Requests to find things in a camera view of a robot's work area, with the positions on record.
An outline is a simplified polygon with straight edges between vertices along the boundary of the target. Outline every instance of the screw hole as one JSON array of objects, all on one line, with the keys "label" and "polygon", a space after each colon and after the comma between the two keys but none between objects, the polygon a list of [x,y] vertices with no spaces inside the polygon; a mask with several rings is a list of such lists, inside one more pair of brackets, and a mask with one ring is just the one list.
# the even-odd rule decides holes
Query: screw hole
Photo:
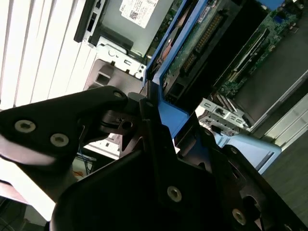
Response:
[{"label": "screw hole", "polygon": [[22,123],[20,125],[20,127],[23,128],[23,129],[30,129],[31,128],[31,126],[29,124],[25,124],[25,123]]},{"label": "screw hole", "polygon": [[130,122],[130,121],[125,121],[125,122],[122,124],[122,128],[123,128],[124,130],[130,129],[132,126],[133,126],[133,124],[132,124],[132,122]]},{"label": "screw hole", "polygon": [[178,188],[174,186],[169,186],[167,189],[167,193],[170,199],[174,202],[180,202],[182,200],[181,192],[178,190]]},{"label": "screw hole", "polygon": [[62,137],[56,137],[56,138],[54,138],[54,140],[56,142],[59,142],[59,143],[63,143],[64,142],[64,139]]},{"label": "screw hole", "polygon": [[119,92],[117,92],[117,91],[114,92],[114,95],[115,95],[116,97],[122,98],[122,94],[119,93]]}]

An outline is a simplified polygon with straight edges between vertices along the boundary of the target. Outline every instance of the cable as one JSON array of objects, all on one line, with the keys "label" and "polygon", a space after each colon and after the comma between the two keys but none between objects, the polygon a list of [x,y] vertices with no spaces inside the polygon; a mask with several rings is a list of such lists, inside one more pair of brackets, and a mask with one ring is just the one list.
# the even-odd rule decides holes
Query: cable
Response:
[{"label": "cable", "polygon": [[80,148],[80,147],[79,147],[79,153],[80,153],[80,155],[81,155],[81,157],[82,157],[82,159],[83,159],[83,162],[84,162],[84,164],[85,164],[86,174],[88,175],[88,174],[89,174],[89,171],[88,171],[88,162],[86,161],[84,155],[82,154],[81,148]]},{"label": "cable", "polygon": [[74,173],[76,173],[77,175],[84,177],[83,175],[81,175],[79,172],[73,171]]},{"label": "cable", "polygon": [[23,206],[23,205],[20,205],[20,207],[19,207],[19,213],[18,213],[18,215],[17,215],[16,217],[14,217],[14,219],[11,220],[9,223],[7,223],[7,225],[4,226],[3,229],[2,229],[1,231],[4,231],[5,229],[8,230],[7,227],[9,227],[14,221],[16,221],[17,218],[19,218],[19,216],[21,215],[21,212],[22,212],[22,210],[21,210],[22,206]]}]

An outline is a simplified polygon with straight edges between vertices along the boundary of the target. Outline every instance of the blue plastic bracket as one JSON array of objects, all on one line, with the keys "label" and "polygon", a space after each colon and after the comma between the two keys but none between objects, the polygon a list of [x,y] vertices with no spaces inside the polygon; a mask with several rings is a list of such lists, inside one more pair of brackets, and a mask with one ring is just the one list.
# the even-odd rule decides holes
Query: blue plastic bracket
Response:
[{"label": "blue plastic bracket", "polygon": [[[147,73],[149,71],[149,67],[152,66],[153,62],[156,60],[156,57],[160,54],[169,34],[172,32],[174,27],[176,26],[176,22],[178,17],[180,16],[180,13],[182,12],[185,3],[187,0],[184,0],[175,15],[172,23],[170,24],[166,34],[164,35],[163,39],[161,40],[158,48],[156,49],[154,55],[152,56],[152,59],[147,65],[147,68],[145,70],[145,76],[143,78],[143,84],[145,84],[145,81],[147,79]],[[159,103],[158,103],[158,109],[160,113],[160,118],[162,120],[162,123],[169,127],[170,133],[172,138],[174,138],[177,133],[181,130],[181,128],[184,126],[184,124],[189,119],[189,114],[176,106],[168,103],[164,99],[163,95],[163,89],[162,89],[162,81],[165,73],[167,72],[169,66],[171,65],[172,61],[178,54],[180,48],[182,47],[183,43],[185,42],[186,38],[188,37],[190,31],[193,29],[194,25],[196,24],[198,18],[200,17],[201,13],[203,12],[205,6],[207,4],[207,0],[199,0],[197,5],[195,6],[193,12],[191,13],[190,17],[188,18],[185,26],[183,27],[181,33],[179,34],[177,40],[175,41],[172,49],[170,50],[167,58],[159,68],[159,70],[156,72],[153,78],[153,82],[159,85]]]}]

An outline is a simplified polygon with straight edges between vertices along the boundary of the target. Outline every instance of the metal panel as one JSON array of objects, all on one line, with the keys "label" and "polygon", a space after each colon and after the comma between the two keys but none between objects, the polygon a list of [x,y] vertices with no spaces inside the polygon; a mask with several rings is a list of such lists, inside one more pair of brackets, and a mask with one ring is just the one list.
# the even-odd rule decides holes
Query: metal panel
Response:
[{"label": "metal panel", "polygon": [[308,129],[308,94],[302,98],[265,136],[283,150]]}]

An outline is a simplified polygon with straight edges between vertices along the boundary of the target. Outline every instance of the floor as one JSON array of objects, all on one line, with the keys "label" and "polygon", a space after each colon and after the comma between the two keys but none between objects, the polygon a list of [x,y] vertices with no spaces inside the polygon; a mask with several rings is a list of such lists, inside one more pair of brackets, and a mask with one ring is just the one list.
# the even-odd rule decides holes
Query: floor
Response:
[{"label": "floor", "polygon": [[308,131],[287,148],[263,177],[308,226]]}]

